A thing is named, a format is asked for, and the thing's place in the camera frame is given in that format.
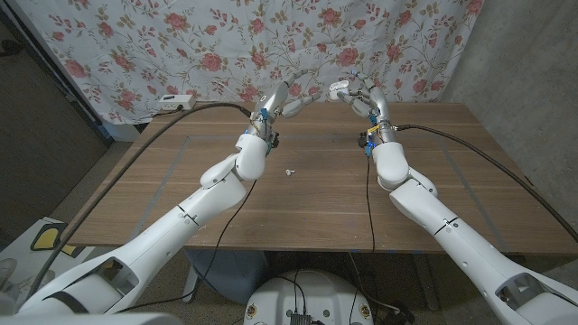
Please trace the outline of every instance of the blue clamp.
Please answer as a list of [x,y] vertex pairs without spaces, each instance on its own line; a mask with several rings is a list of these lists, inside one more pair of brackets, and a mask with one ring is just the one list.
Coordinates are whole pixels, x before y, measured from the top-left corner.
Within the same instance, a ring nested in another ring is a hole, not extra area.
[[267,118],[269,117],[266,108],[261,108],[261,116],[263,117],[263,120],[264,120],[264,121],[266,121]]

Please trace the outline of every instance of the wooden table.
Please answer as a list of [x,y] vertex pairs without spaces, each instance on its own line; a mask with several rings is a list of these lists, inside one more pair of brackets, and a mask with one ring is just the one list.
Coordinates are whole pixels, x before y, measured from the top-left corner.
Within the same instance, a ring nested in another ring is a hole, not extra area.
[[[253,105],[246,107],[252,110]],[[457,135],[523,176],[463,105],[391,104],[391,116],[397,125],[426,125]],[[98,191],[171,119],[155,118]],[[144,152],[71,243],[123,245],[197,190],[201,175],[210,166],[236,153],[235,142],[246,127],[247,118],[232,108],[187,116]],[[370,251],[367,158],[357,143],[359,133],[369,127],[369,121],[342,103],[313,104],[292,119],[279,117],[274,124],[280,134],[279,147],[267,157],[265,174],[230,224],[220,247]],[[474,152],[419,130],[400,132],[397,139],[404,145],[410,165],[437,186],[440,200],[501,251],[578,253],[578,245],[539,203]],[[286,169],[295,174],[287,176]],[[377,251],[442,252],[429,234],[397,211],[376,177],[371,162],[369,199]],[[214,247],[236,209],[215,217],[187,247]]]

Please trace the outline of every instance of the small screw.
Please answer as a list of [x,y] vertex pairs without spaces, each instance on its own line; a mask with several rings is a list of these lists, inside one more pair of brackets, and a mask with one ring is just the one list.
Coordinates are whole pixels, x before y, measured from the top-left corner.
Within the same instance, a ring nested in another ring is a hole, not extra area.
[[256,315],[256,305],[253,303],[252,305],[247,307],[247,317],[249,317],[249,319],[252,319],[253,316]]
[[362,304],[361,306],[359,306],[359,313],[361,314],[361,316],[363,316],[364,319],[366,319],[371,314],[371,311],[369,310],[369,307],[366,304]]

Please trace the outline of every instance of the pink rose pattern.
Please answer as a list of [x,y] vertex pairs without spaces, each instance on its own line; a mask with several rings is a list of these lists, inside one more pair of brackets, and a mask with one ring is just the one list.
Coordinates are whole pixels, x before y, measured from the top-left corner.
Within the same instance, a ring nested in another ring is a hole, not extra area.
[[[176,2],[161,12],[160,0],[22,1],[21,7],[103,119],[135,124],[155,113],[164,94],[255,101],[298,69],[310,72],[289,88],[288,100],[326,93],[335,76],[352,69],[367,73],[389,101],[436,100],[483,6],[483,0],[234,3]],[[95,61],[96,52],[108,55]]]

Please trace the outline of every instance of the black cable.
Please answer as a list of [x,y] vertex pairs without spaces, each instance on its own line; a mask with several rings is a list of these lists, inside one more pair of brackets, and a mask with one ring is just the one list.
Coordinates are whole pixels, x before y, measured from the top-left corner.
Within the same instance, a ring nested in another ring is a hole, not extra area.
[[276,278],[279,278],[279,279],[283,279],[283,280],[289,281],[290,283],[293,283],[294,285],[296,285],[297,288],[299,288],[299,291],[301,291],[301,295],[303,296],[303,315],[304,315],[304,314],[305,314],[304,311],[307,310],[307,307],[306,307],[306,303],[305,303],[305,293],[303,293],[303,289],[301,288],[301,285],[299,285],[297,282],[295,282],[295,281],[293,281],[293,280],[290,280],[290,279],[287,279],[286,277],[281,276],[281,275],[278,275],[278,276],[275,276],[275,277],[276,277]]
[[74,225],[72,225],[72,227],[70,228],[70,231],[68,233],[66,233],[66,235],[58,243],[58,245],[56,245],[56,247],[54,247],[54,250],[52,251],[51,255],[48,257],[48,260],[42,266],[42,269],[40,270],[40,272],[36,276],[36,279],[34,279],[33,285],[30,288],[30,291],[28,293],[28,297],[26,298],[26,300],[30,299],[30,297],[32,297],[33,294],[35,294],[38,291],[38,288],[40,287],[40,283],[42,281],[42,278],[44,278],[44,276],[46,275],[46,272],[48,272],[48,269],[51,267],[52,263],[56,259],[56,256],[58,256],[58,254],[60,253],[62,248],[64,248],[64,246],[69,242],[72,235],[74,235],[74,233],[76,233],[76,231],[80,228],[80,225],[82,225],[82,223],[86,220],[86,218],[89,216],[90,212],[92,212],[92,210],[99,204],[99,202],[105,197],[105,195],[107,195],[107,193],[110,191],[110,189],[112,189],[112,187],[117,183],[117,181],[125,174],[126,170],[128,170],[128,168],[145,151],[145,149],[149,145],[151,145],[151,143],[154,142],[154,140],[156,140],[166,130],[168,130],[171,126],[173,126],[174,124],[176,124],[180,120],[184,119],[186,116],[188,116],[192,113],[195,113],[195,112],[199,112],[203,109],[212,108],[212,107],[234,107],[234,108],[240,110],[247,117],[251,116],[251,112],[249,112],[246,108],[244,108],[240,105],[237,105],[237,104],[220,103],[220,102],[210,103],[210,104],[206,104],[206,105],[203,105],[200,107],[195,107],[192,110],[184,112],[183,114],[175,117],[171,122],[169,122],[165,126],[163,126],[162,129],[158,130],[153,136],[151,136],[150,139],[146,140],[146,142],[143,144],[143,146],[141,146],[140,149],[138,149],[138,151],[135,153],[135,155],[133,155],[133,157],[125,164],[125,166],[117,173],[117,175],[115,175],[115,177],[112,179],[112,181],[110,181],[110,183],[106,186],[106,188],[98,194],[98,196],[94,199],[94,201],[92,201],[92,203],[90,203],[89,207],[84,211],[84,213],[82,213],[79,220]]
[[182,111],[182,105],[179,105],[179,106],[177,106],[177,109],[175,109],[175,110],[173,110],[173,111],[155,114],[154,117],[172,115],[172,114],[175,114],[175,113],[179,113],[179,112],[181,112],[181,111]]
[[297,274],[299,273],[299,268],[297,268],[297,271],[295,272],[295,277],[293,279],[293,293],[295,295],[295,313],[298,313],[299,311],[297,311]]
[[361,293],[363,293],[363,295],[365,295],[365,297],[370,300],[373,301],[374,303],[380,304],[383,307],[389,308],[391,310],[393,310],[396,314],[401,312],[399,310],[399,308],[397,308],[396,306],[392,306],[383,302],[380,302],[379,300],[373,298],[372,296],[368,295],[368,293],[365,291],[365,289],[363,288],[363,283],[361,283],[361,276],[359,275],[359,269],[357,264],[355,263],[355,259],[353,259],[353,255],[351,253],[348,253],[350,255],[350,259],[351,262],[353,263],[353,267],[355,268],[355,274],[358,277],[358,283],[359,283],[359,288],[361,289]]
[[412,129],[412,128],[424,130],[424,131],[431,132],[431,133],[437,134],[437,135],[441,135],[443,137],[446,137],[448,139],[451,139],[451,140],[457,142],[458,144],[463,144],[463,145],[467,146],[468,148],[472,149],[473,152],[479,154],[482,158],[484,158],[488,162],[492,163],[494,166],[498,167],[507,176],[509,176],[512,180],[516,181],[516,183],[518,183],[522,188],[524,188],[524,190],[526,190],[528,193],[530,193],[530,195],[532,195],[534,197],[534,199],[536,199],[538,202],[540,202],[540,204],[542,204],[542,206],[546,210],[548,210],[548,212],[550,212],[550,214],[552,214],[552,216],[554,216],[554,218],[560,223],[560,225],[562,225],[562,227],[564,227],[564,229],[566,229],[568,234],[570,234],[570,236],[572,236],[572,238],[578,243],[578,233],[576,232],[576,230],[574,230],[574,228],[572,226],[570,226],[570,224],[566,220],[564,220],[564,218],[562,218],[562,216],[560,216],[560,214],[558,214],[558,212],[556,212],[556,210],[554,208],[552,208],[552,206],[550,204],[548,204],[548,202],[546,200],[544,200],[540,196],[540,194],[538,194],[535,190],[533,190],[529,185],[527,185],[524,181],[522,181],[519,177],[517,177],[515,173],[513,173],[511,170],[506,168],[504,165],[497,162],[492,157],[488,156],[482,150],[476,148],[473,144],[469,144],[457,136],[448,135],[442,131],[432,129],[430,127],[421,126],[421,125],[399,125],[396,128],[396,130],[397,131],[404,131],[404,130],[408,130],[408,129]]
[[371,243],[372,243],[372,248],[371,248],[371,253],[375,253],[376,252],[376,234],[373,232],[373,218],[371,217],[371,207],[369,206],[369,157],[368,157],[368,177],[366,178],[366,183],[365,183],[365,196],[366,199],[368,200],[368,212],[369,212],[369,225],[371,226]]
[[[375,292],[376,298],[379,299],[378,281],[376,280],[376,275],[375,275],[375,274],[373,274],[371,280],[373,281],[373,290],[374,290],[374,292]],[[379,305],[376,303],[376,314],[375,314],[375,316],[376,316],[377,319],[379,319],[378,315],[379,315]]]
[[353,303],[351,304],[351,311],[350,311],[350,322],[351,325],[351,316],[353,316],[353,307],[355,307],[355,300],[358,298],[358,288],[355,287],[355,295],[353,296]]
[[[256,184],[256,180],[253,182],[253,185],[251,186],[251,190],[249,190],[249,193],[247,193],[245,199],[243,200],[243,203],[241,203],[241,205],[238,207],[237,211],[235,212],[235,214],[233,215],[233,217],[231,217],[228,222],[227,225],[225,225],[225,227],[223,228],[223,231],[220,232],[220,236],[219,236],[219,240],[217,241],[217,245],[215,246],[215,248],[213,249],[213,254],[210,257],[210,262],[209,262],[209,267],[207,267],[207,271],[205,271],[205,274],[200,278],[200,282],[202,283],[203,281],[205,281],[205,279],[207,278],[207,274],[209,273],[210,268],[213,266],[213,262],[215,261],[215,256],[217,255],[217,249],[219,248],[220,245],[220,240],[223,238],[223,235],[225,235],[225,230],[227,230],[228,225],[231,223],[231,221],[233,221],[233,218],[235,218],[235,216],[238,214],[238,212],[241,210],[241,208],[243,208],[243,206],[245,205],[245,202],[247,202],[247,199],[249,198],[249,195],[251,195],[251,192],[253,191],[253,189],[255,188],[255,184]],[[167,302],[176,302],[178,300],[184,299],[190,295],[193,295],[195,293],[197,293],[197,291],[200,288],[200,284],[197,285],[194,289],[192,289],[191,292],[184,294],[180,297],[175,297],[175,298],[171,298],[171,299],[165,299],[165,300],[161,300],[161,301],[156,301],[156,302],[146,302],[146,303],[141,303],[141,304],[137,304],[134,305],[132,307],[128,307],[128,308],[124,308],[121,311],[117,311],[116,313],[121,313],[121,312],[125,312],[125,311],[131,311],[137,308],[141,308],[141,307],[145,307],[145,306],[152,306],[155,304],[159,304],[159,303],[167,303]]]

